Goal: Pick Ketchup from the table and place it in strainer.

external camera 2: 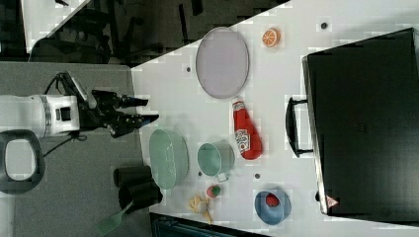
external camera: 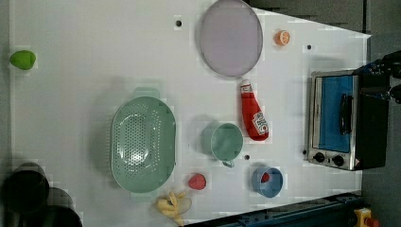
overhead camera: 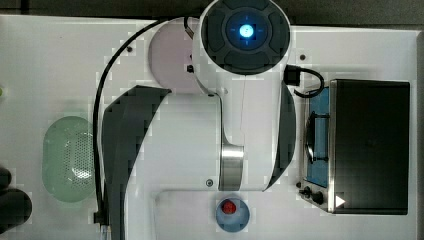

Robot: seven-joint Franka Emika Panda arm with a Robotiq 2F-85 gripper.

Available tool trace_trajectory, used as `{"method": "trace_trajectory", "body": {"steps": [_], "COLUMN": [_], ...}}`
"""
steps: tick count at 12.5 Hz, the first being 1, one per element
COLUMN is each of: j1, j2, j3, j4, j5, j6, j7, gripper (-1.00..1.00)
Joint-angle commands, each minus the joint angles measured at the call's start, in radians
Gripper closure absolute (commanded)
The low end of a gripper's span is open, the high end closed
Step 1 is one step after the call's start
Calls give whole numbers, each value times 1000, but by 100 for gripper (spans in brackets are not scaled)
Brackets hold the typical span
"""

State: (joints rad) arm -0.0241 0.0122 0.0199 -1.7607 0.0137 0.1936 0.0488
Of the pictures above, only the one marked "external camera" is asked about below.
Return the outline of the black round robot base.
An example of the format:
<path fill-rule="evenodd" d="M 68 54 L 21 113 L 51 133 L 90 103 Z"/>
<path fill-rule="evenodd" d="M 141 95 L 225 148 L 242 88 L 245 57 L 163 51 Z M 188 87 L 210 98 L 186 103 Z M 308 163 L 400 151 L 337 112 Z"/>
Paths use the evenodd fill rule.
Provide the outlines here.
<path fill-rule="evenodd" d="M 83 227 L 71 196 L 52 187 L 35 163 L 22 164 L 7 176 L 1 198 L 19 216 L 17 227 Z"/>

